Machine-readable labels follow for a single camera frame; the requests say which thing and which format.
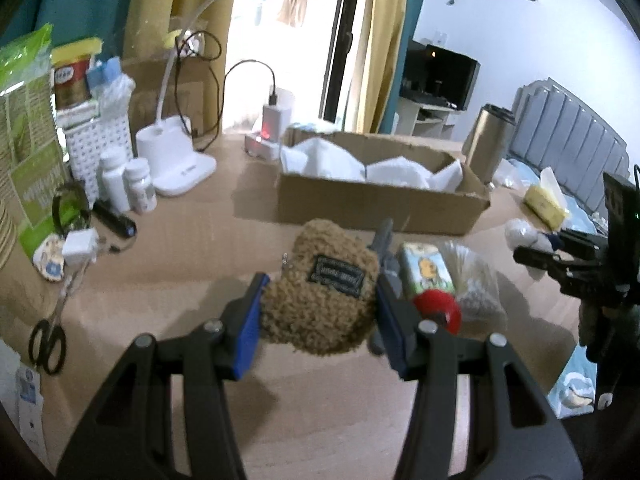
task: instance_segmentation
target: black scissors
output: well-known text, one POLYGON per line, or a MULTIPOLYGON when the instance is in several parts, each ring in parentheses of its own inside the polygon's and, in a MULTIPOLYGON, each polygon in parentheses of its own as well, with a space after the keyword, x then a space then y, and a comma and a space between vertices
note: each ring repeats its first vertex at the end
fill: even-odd
POLYGON ((62 310, 65 307, 66 300, 76 291, 76 288, 78 288, 88 264, 89 261, 85 262, 81 267, 79 267, 79 269, 75 270, 68 278, 66 278, 65 283, 60 290, 60 294, 58 295, 58 300, 56 301, 56 307, 53 314, 51 314, 48 319, 41 319, 37 322, 31 332, 31 336, 29 338, 29 359, 36 367, 42 366, 47 375, 59 374, 62 371, 62 367, 65 365, 66 335, 65 331, 60 326, 60 317, 62 316, 62 310), (51 367, 49 360, 58 343, 60 343, 58 362, 55 366, 51 367))

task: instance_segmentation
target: teal curtain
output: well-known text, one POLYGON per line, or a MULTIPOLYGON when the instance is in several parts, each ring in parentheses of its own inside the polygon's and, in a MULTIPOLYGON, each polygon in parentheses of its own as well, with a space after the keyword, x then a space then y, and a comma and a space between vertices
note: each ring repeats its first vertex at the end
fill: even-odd
POLYGON ((22 1, 20 7, 18 7, 18 10, 16 10, 12 16, 8 27, 2 36, 0 36, 0 46, 5 46, 16 38, 29 34, 34 30, 39 5, 40 0, 22 1))
POLYGON ((102 38, 101 59, 122 53, 130 0, 41 0, 36 28, 53 24, 52 46, 102 38))
POLYGON ((404 60, 406 59, 406 51, 409 47, 409 40, 413 39, 415 27, 418 24, 418 17, 422 9, 423 0, 406 0, 406 13, 404 16, 404 26, 402 28, 402 37, 400 38, 400 51, 398 52, 398 64, 396 65, 396 74, 391 85, 389 99, 386 102, 385 114, 382 116, 380 123, 381 134, 391 133, 394 124, 394 114, 396 106, 398 106, 398 98, 400 97, 400 82, 402 81, 402 70, 404 69, 404 60))

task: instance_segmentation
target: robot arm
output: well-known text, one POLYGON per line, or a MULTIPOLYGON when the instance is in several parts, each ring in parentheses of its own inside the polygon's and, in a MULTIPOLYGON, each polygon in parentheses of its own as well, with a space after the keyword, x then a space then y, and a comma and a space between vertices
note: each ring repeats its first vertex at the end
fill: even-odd
MULTIPOLYGON (((244 298, 187 336, 138 336, 78 424, 57 478, 186 480, 175 471, 170 423, 170 377, 182 374, 192 478, 244 480, 223 380, 240 380, 251 364, 268 280, 256 274, 244 298)), ((459 373, 472 377, 472 424, 468 467, 457 478, 582 478, 569 438, 503 336, 478 342, 438 329, 396 298, 386 276, 376 297, 391 367, 418 381, 396 480, 448 478, 459 373)))

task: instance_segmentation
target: cartoon character print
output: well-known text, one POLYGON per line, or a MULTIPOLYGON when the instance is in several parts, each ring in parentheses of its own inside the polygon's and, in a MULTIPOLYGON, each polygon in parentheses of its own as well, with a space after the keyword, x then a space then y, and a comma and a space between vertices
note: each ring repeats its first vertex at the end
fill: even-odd
POLYGON ((422 277, 420 282, 422 290, 439 288, 442 280, 438 273, 438 266, 429 258, 420 258, 420 260, 418 260, 418 267, 420 268, 420 276, 422 277))

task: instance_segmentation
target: fabric label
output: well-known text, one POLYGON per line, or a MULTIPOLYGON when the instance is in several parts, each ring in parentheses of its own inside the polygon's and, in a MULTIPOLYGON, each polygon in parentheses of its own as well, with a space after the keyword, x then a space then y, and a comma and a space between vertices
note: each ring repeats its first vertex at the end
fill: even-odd
POLYGON ((359 298, 364 271, 347 262, 318 254, 307 281, 332 286, 343 294, 359 298))

